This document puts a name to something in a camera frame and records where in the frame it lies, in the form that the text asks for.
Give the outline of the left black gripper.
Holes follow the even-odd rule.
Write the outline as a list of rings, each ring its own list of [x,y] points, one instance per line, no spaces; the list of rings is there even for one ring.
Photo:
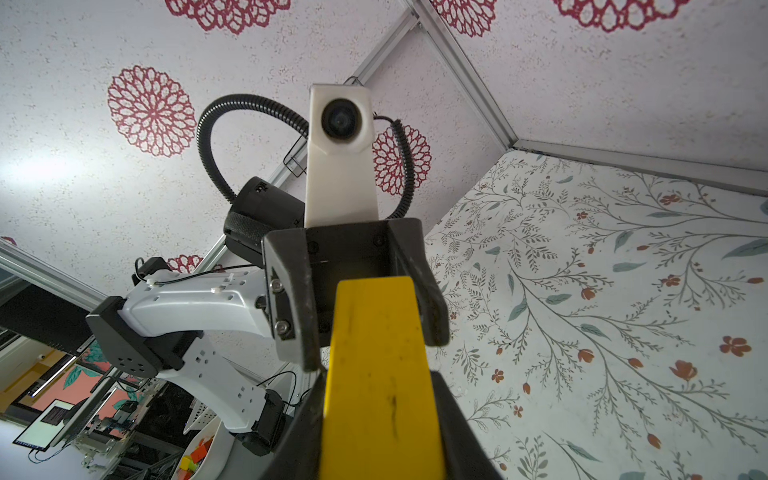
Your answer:
[[[447,303],[416,218],[274,230],[262,240],[262,256],[265,314],[282,361],[319,369],[320,350],[331,343],[337,288],[346,280],[411,278],[425,344],[450,340]]]

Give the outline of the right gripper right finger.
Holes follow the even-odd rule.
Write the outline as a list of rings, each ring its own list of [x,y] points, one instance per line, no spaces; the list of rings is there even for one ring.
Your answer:
[[[436,402],[446,478],[501,480],[502,476],[485,454],[442,375],[431,371],[430,378]]]

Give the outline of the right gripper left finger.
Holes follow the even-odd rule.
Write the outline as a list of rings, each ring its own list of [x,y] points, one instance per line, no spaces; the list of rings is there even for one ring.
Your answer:
[[[319,478],[327,371],[321,369],[261,479]]]

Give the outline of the yellow triangle wood block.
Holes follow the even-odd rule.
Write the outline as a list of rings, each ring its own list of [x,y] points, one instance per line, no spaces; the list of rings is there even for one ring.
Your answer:
[[[413,281],[343,281],[324,398],[322,479],[447,475]]]

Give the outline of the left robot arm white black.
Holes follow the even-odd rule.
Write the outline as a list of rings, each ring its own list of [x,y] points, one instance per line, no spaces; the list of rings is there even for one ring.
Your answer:
[[[264,455],[285,430],[283,401],[218,359],[205,332],[273,339],[280,359],[314,371],[331,343],[338,285],[407,276],[425,343],[447,344],[448,308],[426,259],[421,223],[407,216],[412,196],[405,190],[397,212],[380,219],[371,179],[312,178],[306,199],[298,200],[253,178],[225,222],[227,245],[241,265],[179,276],[152,258],[132,292],[104,300],[87,323],[114,366],[185,389]]]

